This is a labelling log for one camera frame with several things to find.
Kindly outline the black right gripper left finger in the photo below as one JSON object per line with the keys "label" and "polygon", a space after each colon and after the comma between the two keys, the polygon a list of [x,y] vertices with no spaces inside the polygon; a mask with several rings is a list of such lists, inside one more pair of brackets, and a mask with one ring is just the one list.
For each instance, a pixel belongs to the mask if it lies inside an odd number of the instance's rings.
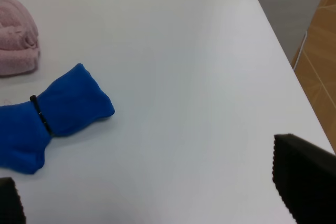
{"label": "black right gripper left finger", "polygon": [[1,178],[1,224],[25,224],[23,205],[11,177]]}

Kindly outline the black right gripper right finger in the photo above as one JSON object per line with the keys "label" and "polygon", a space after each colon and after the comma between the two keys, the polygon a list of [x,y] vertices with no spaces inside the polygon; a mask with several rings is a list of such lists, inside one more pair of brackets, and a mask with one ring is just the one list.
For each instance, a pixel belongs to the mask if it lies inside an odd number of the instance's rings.
{"label": "black right gripper right finger", "polygon": [[277,134],[272,181],[296,223],[335,223],[334,154],[293,134]]}

